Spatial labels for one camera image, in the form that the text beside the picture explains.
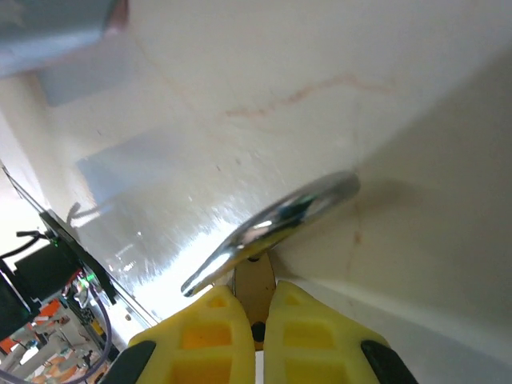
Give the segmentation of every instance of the black wire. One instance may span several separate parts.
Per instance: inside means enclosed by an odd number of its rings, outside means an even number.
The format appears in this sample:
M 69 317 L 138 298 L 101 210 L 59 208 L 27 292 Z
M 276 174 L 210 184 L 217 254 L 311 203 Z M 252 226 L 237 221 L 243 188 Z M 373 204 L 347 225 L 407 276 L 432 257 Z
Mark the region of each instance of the black wire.
M 23 238 L 25 236 L 31 236 L 33 238 L 37 238 L 41 236 L 38 230 L 21 230 L 19 232 L 16 232 L 16 237 Z
M 23 252 L 24 250 L 28 250 L 33 244 L 38 242 L 38 240 L 41 237 L 42 236 L 40 236 L 40 235 L 37 236 L 37 237 L 34 237 L 32 240 L 27 242 L 25 245 L 20 246 L 19 248 L 16 248 L 15 250 L 12 250 L 11 252 L 7 252 L 6 254 L 3 254 L 2 256 L 0 256 L 0 259 L 9 258 L 11 256 L 15 256 L 16 254 L 19 254 L 19 253 Z
M 18 345 L 22 346 L 25 350 L 29 350 L 26 346 L 24 346 L 23 344 L 20 343 L 20 341 L 18 340 L 14 340 L 13 339 L 13 342 L 17 343 Z

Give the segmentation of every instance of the stain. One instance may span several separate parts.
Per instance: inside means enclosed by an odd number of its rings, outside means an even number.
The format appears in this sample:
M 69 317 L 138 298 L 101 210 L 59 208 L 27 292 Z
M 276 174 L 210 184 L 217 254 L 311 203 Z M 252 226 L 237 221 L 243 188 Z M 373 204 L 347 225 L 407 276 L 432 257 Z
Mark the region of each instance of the stain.
M 354 232 L 354 245 L 360 246 L 362 243 L 362 234 L 358 230 Z
M 349 259 L 346 262 L 346 280 L 350 280 L 350 272 L 352 271 L 352 264 L 356 258 L 356 250 L 362 244 L 362 210 L 359 202 L 356 200 L 354 203 L 354 212 L 357 220 L 357 229 L 354 232 L 354 244 L 349 250 Z
M 280 98 L 270 102 L 264 108 L 250 109 L 241 107 L 228 110 L 224 113 L 224 115 L 228 118 L 262 118 L 276 111 L 277 108 L 292 106 L 303 101 L 314 93 L 317 93 L 321 90 L 328 90 L 329 88 L 334 88 L 336 86 L 348 86 L 356 90 L 372 92 L 376 94 L 390 94 L 394 91 L 394 82 L 393 86 L 386 86 L 382 84 L 364 82 L 355 74 L 340 74 L 332 78 L 328 78 L 327 80 L 304 86 L 286 98 Z
M 354 312 L 354 315 L 355 315 L 354 302 L 352 301 L 351 298 L 346 298 L 346 300 L 348 301 L 349 306 L 350 306 L 350 308 L 352 308 L 352 311 Z

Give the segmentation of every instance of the cable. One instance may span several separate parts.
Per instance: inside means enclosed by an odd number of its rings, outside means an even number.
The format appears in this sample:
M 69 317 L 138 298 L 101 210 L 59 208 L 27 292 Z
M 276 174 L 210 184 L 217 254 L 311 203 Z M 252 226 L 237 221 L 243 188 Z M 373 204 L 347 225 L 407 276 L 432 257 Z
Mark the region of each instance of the cable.
M 33 238 L 38 238 L 41 236 L 38 230 L 20 230 L 16 232 L 17 238 L 24 238 L 25 236 L 32 236 Z
M 94 300 L 96 300 L 96 303 L 98 304 L 98 307 L 100 311 L 102 312 L 103 318 L 105 319 L 105 325 L 106 325 L 106 344 L 105 349 L 102 352 L 102 355 L 99 357 L 98 361 L 94 364 L 94 366 L 88 370 L 83 376 L 80 378 L 77 378 L 75 380 L 72 380 L 70 382 L 66 382 L 65 384 L 80 384 L 81 382 L 84 382 L 89 377 L 91 377 L 107 360 L 110 352 L 110 348 L 112 347 L 112 324 L 110 323 L 109 315 L 106 312 L 106 308 L 103 305 L 102 301 L 99 299 L 98 294 L 94 290 L 92 284 L 90 285 L 90 292 L 93 295 Z M 7 372 L 0 370 L 0 380 L 5 380 L 6 382 L 11 382 L 12 384 L 31 384 L 31 382 L 26 382 L 25 380 L 21 378 L 17 378 L 16 376 L 13 376 L 12 374 L 8 374 Z
M 18 344 L 19 346 L 22 346 L 24 350 L 29 350 L 26 346 L 24 346 L 23 344 L 20 343 L 20 341 L 18 340 L 14 340 L 13 339 L 13 342 L 15 342 L 16 344 Z
M 0 258 L 9 258 L 11 256 L 15 256 L 16 254 L 19 254 L 19 253 L 23 252 L 24 250 L 28 250 L 33 244 L 38 242 L 38 240 L 40 238 L 41 237 L 39 237 L 39 236 L 34 237 L 32 240 L 30 240 L 24 246 L 20 246 L 19 248 L 16 248 L 15 250 L 12 250 L 11 252 L 7 252 L 6 254 L 3 254 L 2 256 L 0 256 Z

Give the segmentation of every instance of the orange component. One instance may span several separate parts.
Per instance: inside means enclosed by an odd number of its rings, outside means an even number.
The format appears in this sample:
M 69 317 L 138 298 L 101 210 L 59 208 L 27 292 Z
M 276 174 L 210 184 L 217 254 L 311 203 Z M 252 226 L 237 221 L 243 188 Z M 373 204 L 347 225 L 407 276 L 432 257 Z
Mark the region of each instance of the orange component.
M 32 379 L 32 382 L 36 382 L 39 384 L 44 384 L 46 382 L 47 377 L 44 374 L 40 374 Z
M 58 370 L 57 364 L 59 364 L 60 362 L 64 362 L 65 360 L 66 360 L 66 358 L 64 358 L 62 356 L 58 356 L 56 358 L 52 358 L 49 361 L 49 363 L 51 364 L 51 368 L 50 368 L 50 370 L 48 370 L 48 375 L 50 375 L 52 377 L 59 376 L 60 375 L 60 371 Z
M 72 378 L 74 374 L 76 374 L 78 370 L 77 366 L 72 366 L 68 370 L 64 372 L 59 372 L 60 374 L 53 375 L 53 378 L 56 378 L 58 382 L 67 382 L 69 378 Z
M 49 318 L 51 318 L 54 314 L 57 313 L 57 311 L 60 308 L 60 306 L 61 306 L 61 303 L 60 303 L 59 300 L 57 300 L 57 299 L 52 300 L 51 302 L 46 304 L 46 306 L 44 306 L 41 309 L 41 312 L 39 313 L 39 316 L 48 316 Z M 44 322 L 36 321 L 36 323 L 37 324 L 43 324 Z
M 6 338 L 0 342 L 0 347 L 4 350 L 4 352 L 9 353 L 10 349 L 15 346 L 16 343 L 13 342 L 10 338 Z

